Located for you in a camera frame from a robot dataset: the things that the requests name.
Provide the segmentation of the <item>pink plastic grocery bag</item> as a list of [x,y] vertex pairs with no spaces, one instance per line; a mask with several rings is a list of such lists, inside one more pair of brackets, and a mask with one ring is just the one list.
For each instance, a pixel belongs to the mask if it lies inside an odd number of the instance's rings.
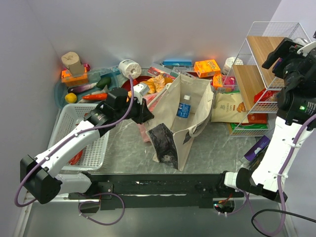
[[[149,105],[158,95],[158,93],[154,93],[154,94],[148,94],[146,96],[144,96],[144,99],[146,99],[147,105]],[[156,106],[156,104],[158,103],[158,99],[149,107],[150,112],[152,112]],[[146,142],[150,142],[150,139],[146,133],[147,131],[147,122],[145,122],[144,124],[137,124],[137,127],[139,129],[141,138],[143,140],[144,143]]]

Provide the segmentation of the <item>beige canvas tote bag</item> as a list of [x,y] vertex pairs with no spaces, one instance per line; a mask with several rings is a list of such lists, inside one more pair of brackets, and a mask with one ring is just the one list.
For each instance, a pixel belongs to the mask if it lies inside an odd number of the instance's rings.
[[[191,97],[188,118],[177,117],[180,99]],[[183,171],[193,140],[210,121],[214,92],[208,79],[179,75],[166,91],[156,97],[153,119],[147,122],[147,135],[155,149],[153,160]]]

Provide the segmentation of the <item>Pocari Sweat water bottle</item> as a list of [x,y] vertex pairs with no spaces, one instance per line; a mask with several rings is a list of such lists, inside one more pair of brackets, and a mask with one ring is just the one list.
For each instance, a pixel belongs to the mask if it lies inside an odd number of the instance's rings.
[[179,102],[177,117],[181,119],[187,119],[189,117],[191,110],[191,97],[189,95],[184,95]]

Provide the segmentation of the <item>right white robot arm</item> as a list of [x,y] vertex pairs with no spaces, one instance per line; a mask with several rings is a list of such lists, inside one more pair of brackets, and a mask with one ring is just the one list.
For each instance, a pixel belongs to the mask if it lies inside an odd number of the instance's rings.
[[272,139],[254,170],[225,171],[221,185],[281,203],[287,199],[283,186],[291,165],[316,128],[316,43],[303,46],[284,38],[262,68],[284,81]]

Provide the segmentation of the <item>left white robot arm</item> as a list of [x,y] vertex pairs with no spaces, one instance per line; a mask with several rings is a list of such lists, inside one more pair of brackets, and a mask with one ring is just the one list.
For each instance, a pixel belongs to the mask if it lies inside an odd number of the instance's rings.
[[34,158],[26,155],[20,161],[20,188],[26,188],[36,201],[46,204],[64,193],[85,193],[92,181],[87,174],[60,175],[61,169],[94,141],[103,137],[124,119],[142,124],[154,118],[144,95],[149,87],[143,83],[131,88],[114,88],[106,100],[88,112],[68,135]]

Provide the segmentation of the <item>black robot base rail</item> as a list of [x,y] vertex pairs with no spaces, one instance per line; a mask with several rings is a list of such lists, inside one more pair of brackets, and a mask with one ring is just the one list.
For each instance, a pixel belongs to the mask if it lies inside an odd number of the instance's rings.
[[212,208],[214,199],[243,197],[223,184],[222,174],[103,174],[90,175],[92,186],[70,200],[96,200],[101,210],[157,207]]

